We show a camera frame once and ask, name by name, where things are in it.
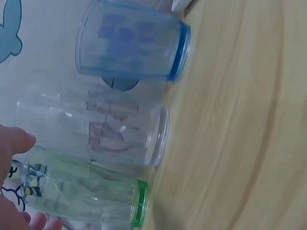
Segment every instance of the blue cartoon print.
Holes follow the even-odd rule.
[[[18,37],[21,23],[21,0],[7,0],[3,10],[3,24],[0,24],[0,63],[10,55],[17,56],[23,44]]]
[[[20,188],[20,186],[15,189],[2,187],[0,189],[0,194],[12,201],[19,211],[25,211],[25,202],[20,194]]]

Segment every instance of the transparent cup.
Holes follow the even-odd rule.
[[[44,149],[92,161],[157,165],[169,111],[125,92],[41,74],[21,93],[15,125],[34,134]]]
[[[25,203],[42,212],[107,226],[142,226],[145,181],[37,148],[20,171]]]
[[[122,0],[94,0],[78,32],[80,73],[173,81],[187,56],[190,27],[168,14]]]

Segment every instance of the hand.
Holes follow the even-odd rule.
[[[0,125],[0,187],[11,167],[12,157],[18,153],[29,151],[36,138],[16,127]],[[12,201],[0,195],[0,230],[61,230],[60,219],[46,224],[43,213],[37,213],[33,219],[26,212],[19,212]]]

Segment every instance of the blue glass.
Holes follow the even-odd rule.
[[[181,73],[190,27],[133,3],[94,0],[77,36],[80,73],[134,80],[175,80]]]

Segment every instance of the cartoon character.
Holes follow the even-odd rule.
[[[11,54],[19,55],[23,44],[18,37],[21,23],[21,0],[7,0],[3,10],[3,24],[0,24],[0,63]]]

